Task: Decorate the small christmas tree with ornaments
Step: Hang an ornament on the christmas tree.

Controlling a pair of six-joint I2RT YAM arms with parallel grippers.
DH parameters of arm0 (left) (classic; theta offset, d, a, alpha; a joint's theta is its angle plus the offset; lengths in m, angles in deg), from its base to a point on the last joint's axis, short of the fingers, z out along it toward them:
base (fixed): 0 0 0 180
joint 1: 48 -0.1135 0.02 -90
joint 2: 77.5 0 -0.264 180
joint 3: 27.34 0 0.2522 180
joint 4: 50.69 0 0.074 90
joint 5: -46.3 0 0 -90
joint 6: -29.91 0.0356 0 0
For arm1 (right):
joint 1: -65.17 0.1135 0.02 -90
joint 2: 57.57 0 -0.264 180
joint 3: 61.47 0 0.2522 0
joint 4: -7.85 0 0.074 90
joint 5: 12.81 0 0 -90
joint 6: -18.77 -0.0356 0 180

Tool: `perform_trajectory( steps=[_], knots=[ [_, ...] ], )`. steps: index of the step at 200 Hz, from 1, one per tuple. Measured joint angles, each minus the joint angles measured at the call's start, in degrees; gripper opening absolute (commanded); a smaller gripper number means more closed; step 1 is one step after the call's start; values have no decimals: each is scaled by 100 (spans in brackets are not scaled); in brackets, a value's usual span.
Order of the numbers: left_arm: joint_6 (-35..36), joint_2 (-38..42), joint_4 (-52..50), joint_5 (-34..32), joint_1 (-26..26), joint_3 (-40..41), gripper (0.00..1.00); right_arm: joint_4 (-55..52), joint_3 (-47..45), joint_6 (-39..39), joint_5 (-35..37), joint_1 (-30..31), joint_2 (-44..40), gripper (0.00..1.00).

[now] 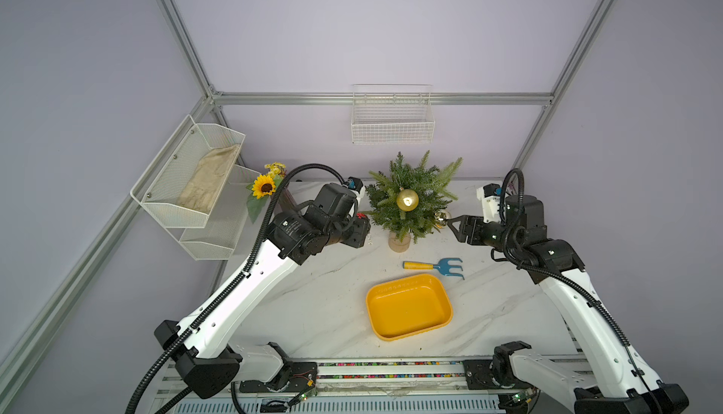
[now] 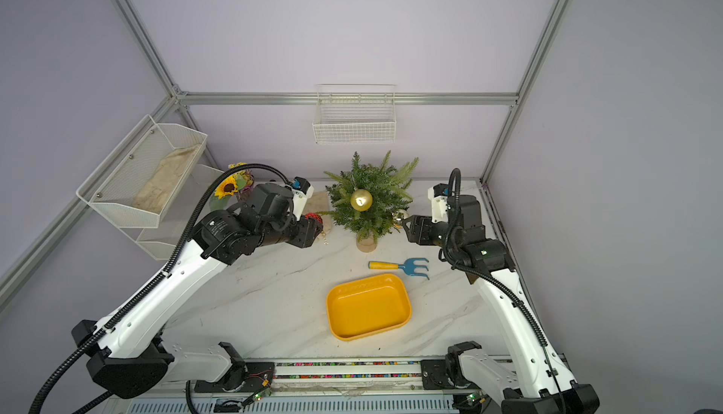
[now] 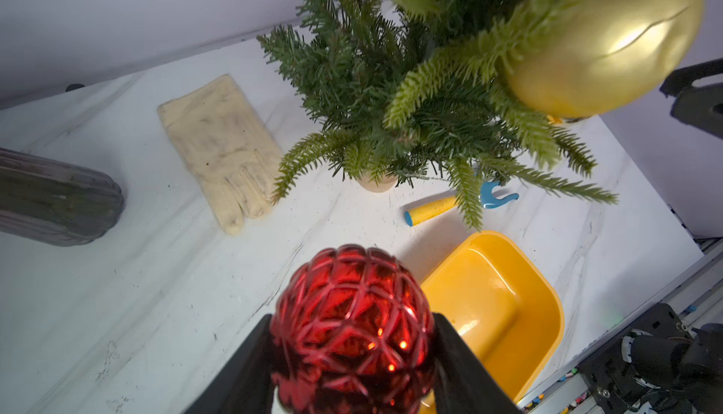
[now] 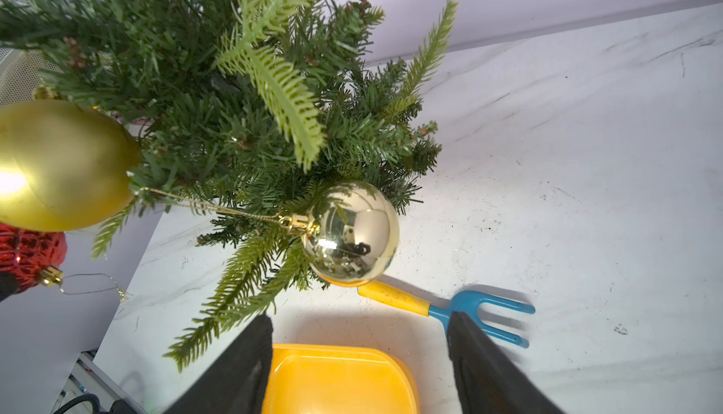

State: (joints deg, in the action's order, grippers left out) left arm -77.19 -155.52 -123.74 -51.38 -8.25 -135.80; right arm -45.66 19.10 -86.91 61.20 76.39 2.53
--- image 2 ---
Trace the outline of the red glitter ball ornament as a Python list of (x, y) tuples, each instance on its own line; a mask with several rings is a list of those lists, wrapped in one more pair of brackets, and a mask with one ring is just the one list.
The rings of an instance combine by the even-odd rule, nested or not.
[(305, 218), (307, 218), (308, 220), (314, 220), (314, 221), (316, 221), (319, 225), (323, 225), (323, 219), (322, 219), (322, 217), (321, 217), (320, 215), (318, 215), (318, 214), (308, 213), (308, 214), (305, 215)]

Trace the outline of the shiny gold ball ornament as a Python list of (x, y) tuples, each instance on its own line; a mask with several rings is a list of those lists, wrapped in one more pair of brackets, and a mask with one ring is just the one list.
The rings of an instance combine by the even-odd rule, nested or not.
[(403, 226), (404, 221), (409, 217), (409, 213), (406, 210), (397, 210), (393, 214), (393, 220), (395, 227), (401, 228)]

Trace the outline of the matte gold ball ornament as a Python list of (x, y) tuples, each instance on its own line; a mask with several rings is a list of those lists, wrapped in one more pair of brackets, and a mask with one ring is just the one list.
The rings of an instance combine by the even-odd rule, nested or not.
[(357, 189), (350, 195), (350, 205), (357, 212), (366, 212), (373, 205), (373, 196), (366, 189)]

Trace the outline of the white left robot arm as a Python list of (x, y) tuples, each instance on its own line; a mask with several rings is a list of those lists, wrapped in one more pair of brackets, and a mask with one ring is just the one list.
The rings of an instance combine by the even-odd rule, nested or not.
[[(203, 214), (216, 190), (247, 169), (271, 172), (282, 182), (260, 184), (246, 201)], [(240, 257), (276, 244), (312, 246), (323, 230), (321, 219), (303, 213), (313, 194), (307, 180), (289, 180), (264, 164), (239, 165), (218, 176), (201, 195), (167, 263), (112, 314), (73, 328), (77, 349), (43, 383), (30, 412), (41, 411), (60, 378), (82, 356), (88, 356), (93, 382), (105, 390), (82, 406), (83, 413), (111, 396), (135, 398), (165, 379), (206, 381), (228, 393), (242, 388), (250, 374), (231, 344), (164, 346), (163, 330), (192, 295)]]

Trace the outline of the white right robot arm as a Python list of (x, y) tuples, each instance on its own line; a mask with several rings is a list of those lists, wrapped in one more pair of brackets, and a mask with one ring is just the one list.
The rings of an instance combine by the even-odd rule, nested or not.
[(456, 344), (446, 357), (449, 381), (475, 385), (504, 413), (596, 412), (598, 394), (578, 382), (552, 346), (508, 248), (488, 237), (477, 198), (461, 192), (461, 171), (453, 169), (427, 195), (430, 215), (402, 223), (408, 241), (435, 246), (441, 262), (467, 277), (491, 309), (512, 360), (506, 368), (477, 342)]

